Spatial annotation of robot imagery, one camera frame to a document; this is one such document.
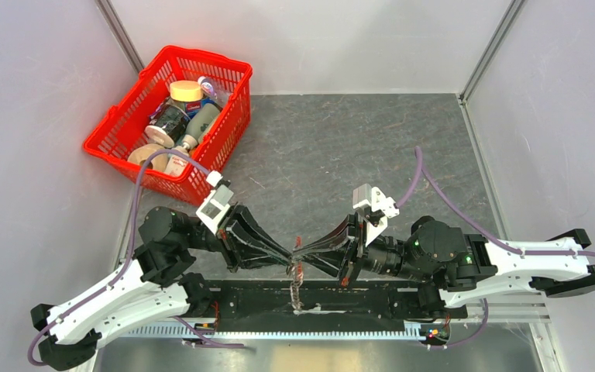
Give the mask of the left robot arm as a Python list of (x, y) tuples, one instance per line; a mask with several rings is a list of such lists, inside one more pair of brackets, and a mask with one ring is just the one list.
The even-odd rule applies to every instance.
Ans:
[(29, 362), (69, 370), (90, 360), (113, 339), (149, 322), (211, 314), (215, 299), (202, 274), (189, 272), (192, 250), (222, 255), (231, 272), (286, 267), (291, 252), (274, 241), (244, 205), (210, 230), (198, 217), (156, 207), (139, 227), (141, 245), (84, 293), (60, 305), (39, 304), (30, 314), (38, 334)]

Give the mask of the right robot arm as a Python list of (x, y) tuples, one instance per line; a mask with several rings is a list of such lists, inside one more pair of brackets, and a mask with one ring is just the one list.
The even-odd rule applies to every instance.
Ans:
[(544, 242), (507, 242), (505, 250), (481, 234), (466, 234), (423, 216), (406, 240), (370, 236), (373, 225), (348, 215), (328, 235), (294, 251), (305, 262), (348, 287), (363, 271), (396, 277), (418, 290), (421, 314), (516, 291), (568, 298), (595, 291), (595, 264), (582, 255), (589, 239), (574, 229)]

